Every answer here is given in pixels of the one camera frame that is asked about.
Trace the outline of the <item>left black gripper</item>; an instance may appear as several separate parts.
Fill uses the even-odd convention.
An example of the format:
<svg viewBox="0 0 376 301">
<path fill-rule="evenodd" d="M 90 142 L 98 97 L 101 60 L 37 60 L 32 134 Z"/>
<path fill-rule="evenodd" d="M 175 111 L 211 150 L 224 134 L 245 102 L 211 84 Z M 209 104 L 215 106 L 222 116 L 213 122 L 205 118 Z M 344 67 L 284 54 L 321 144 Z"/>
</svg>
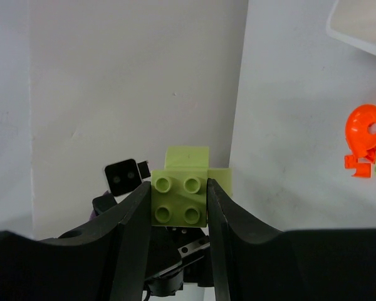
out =
<svg viewBox="0 0 376 301">
<path fill-rule="evenodd" d="M 104 194 L 92 206 L 96 218 L 126 210 L 111 232 L 99 298 L 170 297 L 185 283 L 213 286 L 208 236 L 199 228 L 152 226 L 150 194 L 121 203 Z"/>
</svg>

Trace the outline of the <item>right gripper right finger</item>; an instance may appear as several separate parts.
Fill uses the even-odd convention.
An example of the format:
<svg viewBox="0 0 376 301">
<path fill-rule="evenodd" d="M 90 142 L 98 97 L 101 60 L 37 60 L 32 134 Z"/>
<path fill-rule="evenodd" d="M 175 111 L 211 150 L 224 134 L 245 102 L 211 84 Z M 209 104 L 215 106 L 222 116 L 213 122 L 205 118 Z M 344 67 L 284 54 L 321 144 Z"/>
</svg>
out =
<svg viewBox="0 0 376 301">
<path fill-rule="evenodd" d="M 280 231 L 207 182 L 217 300 L 376 300 L 376 229 Z"/>
</svg>

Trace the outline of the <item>green lego block large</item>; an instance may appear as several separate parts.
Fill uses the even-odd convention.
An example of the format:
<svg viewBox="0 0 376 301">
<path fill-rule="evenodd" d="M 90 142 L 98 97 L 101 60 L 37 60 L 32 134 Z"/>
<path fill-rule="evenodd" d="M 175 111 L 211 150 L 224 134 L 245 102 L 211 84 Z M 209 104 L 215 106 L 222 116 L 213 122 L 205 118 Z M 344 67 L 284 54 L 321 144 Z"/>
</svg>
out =
<svg viewBox="0 0 376 301">
<path fill-rule="evenodd" d="M 205 228 L 208 179 L 232 195 L 232 169 L 210 167 L 208 147 L 170 146 L 164 168 L 152 171 L 152 225 Z"/>
</svg>

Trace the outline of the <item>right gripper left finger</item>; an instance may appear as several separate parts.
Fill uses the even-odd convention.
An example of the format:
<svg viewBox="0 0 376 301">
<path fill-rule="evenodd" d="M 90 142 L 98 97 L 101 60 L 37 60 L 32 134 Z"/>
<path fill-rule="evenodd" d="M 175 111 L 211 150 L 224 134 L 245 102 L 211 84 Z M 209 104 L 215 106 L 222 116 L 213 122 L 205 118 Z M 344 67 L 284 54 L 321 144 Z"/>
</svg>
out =
<svg viewBox="0 0 376 301">
<path fill-rule="evenodd" d="M 58 238 L 0 231 L 0 300 L 140 300 L 151 185 Z"/>
</svg>

